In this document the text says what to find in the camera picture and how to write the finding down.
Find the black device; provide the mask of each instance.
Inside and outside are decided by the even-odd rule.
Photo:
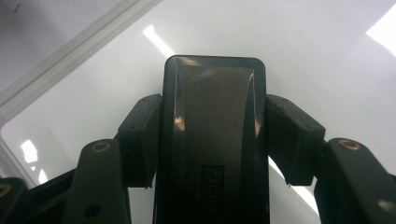
[[[268,156],[309,186],[320,219],[396,223],[396,183],[364,145],[325,142],[301,108],[265,92],[260,60],[178,55],[163,96],[141,99],[114,139],[85,146],[76,170],[28,190],[0,179],[0,224],[131,223],[129,188],[157,174],[153,223],[266,224]]]

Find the brass screw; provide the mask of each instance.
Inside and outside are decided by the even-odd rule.
[[[92,152],[103,152],[106,151],[110,148],[110,144],[107,142],[100,142],[100,143],[96,143],[95,145],[93,145],[93,147],[91,147],[91,151]]]
[[[9,184],[1,183],[0,184],[0,198],[7,195],[10,190],[11,190],[11,186]]]
[[[359,150],[361,149],[361,145],[359,145],[357,142],[351,141],[351,140],[347,140],[347,139],[340,139],[338,141],[338,144],[341,147],[350,149],[350,150]]]

